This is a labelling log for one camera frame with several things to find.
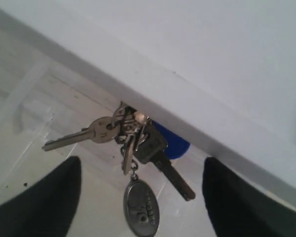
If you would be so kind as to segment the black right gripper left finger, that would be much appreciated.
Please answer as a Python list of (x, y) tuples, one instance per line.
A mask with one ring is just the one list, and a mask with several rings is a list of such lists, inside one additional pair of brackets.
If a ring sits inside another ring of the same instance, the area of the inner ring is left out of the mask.
[(81, 194), (81, 161), (71, 156), (0, 205), (0, 237), (65, 237)]

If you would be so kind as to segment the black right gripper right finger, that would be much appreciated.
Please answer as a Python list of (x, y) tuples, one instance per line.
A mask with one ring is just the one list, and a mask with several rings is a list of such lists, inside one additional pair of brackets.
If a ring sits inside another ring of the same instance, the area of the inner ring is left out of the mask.
[(219, 237), (296, 237), (296, 212), (269, 198), (214, 157), (204, 161), (202, 194)]

